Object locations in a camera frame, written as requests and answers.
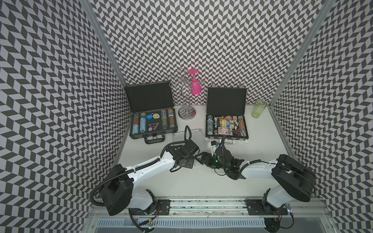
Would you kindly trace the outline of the small silver aluminium poker case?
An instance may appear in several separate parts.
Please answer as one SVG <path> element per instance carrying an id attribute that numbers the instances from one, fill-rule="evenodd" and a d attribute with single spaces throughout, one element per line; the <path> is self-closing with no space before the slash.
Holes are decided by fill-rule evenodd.
<path id="1" fill-rule="evenodd" d="M 205 138 L 202 134 L 201 129 L 187 130 L 186 132 L 177 132 L 173 134 L 173 142 L 184 141 L 186 139 L 191 139 L 194 143 L 198 144 L 202 142 Z"/>

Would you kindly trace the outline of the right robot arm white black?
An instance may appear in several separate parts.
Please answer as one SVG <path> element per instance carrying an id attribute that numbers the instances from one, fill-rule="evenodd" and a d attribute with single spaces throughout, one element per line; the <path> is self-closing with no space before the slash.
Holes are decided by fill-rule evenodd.
<path id="1" fill-rule="evenodd" d="M 237 159 L 224 143 L 222 139 L 213 153 L 202 152 L 197 161 L 214 170 L 222 169 L 224 175 L 234 181 L 264 178 L 277 182 L 276 187 L 265 191 L 261 200 L 245 200 L 250 215 L 289 214 L 286 204 L 290 201 L 310 201 L 316 184 L 316 174 L 311 169 L 286 154 L 272 161 Z"/>

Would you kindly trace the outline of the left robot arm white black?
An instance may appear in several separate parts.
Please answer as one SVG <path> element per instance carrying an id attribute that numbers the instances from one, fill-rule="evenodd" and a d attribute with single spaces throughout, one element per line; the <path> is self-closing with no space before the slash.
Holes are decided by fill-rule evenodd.
<path id="1" fill-rule="evenodd" d="M 156 211 L 158 199 L 149 189 L 138 190 L 144 181 L 164 172 L 171 173 L 181 168 L 192 169 L 199 147 L 191 140 L 189 126 L 185 127 L 184 140 L 167 144 L 161 154 L 143 163 L 124 168 L 115 165 L 107 177 L 89 194 L 95 206 L 106 207 L 110 216 L 124 209 L 139 209 L 147 215 Z"/>

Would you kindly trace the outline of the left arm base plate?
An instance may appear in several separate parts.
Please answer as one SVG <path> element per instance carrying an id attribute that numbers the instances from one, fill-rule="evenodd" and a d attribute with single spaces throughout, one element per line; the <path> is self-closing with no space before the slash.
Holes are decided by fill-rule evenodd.
<path id="1" fill-rule="evenodd" d="M 168 216 L 170 213 L 171 200 L 158 200 L 156 204 L 151 204 L 146 210 L 131 208 L 130 213 L 135 216 Z"/>

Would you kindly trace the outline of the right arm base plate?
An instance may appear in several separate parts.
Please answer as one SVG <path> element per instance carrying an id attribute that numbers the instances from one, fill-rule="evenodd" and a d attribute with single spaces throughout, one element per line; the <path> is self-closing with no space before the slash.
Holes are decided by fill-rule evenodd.
<path id="1" fill-rule="evenodd" d="M 249 215 L 271 215 L 271 216 L 287 216 L 289 214 L 285 205 L 280 208 L 273 207 L 268 203 L 262 203 L 262 200 L 245 199 L 245 205 L 247 207 Z"/>

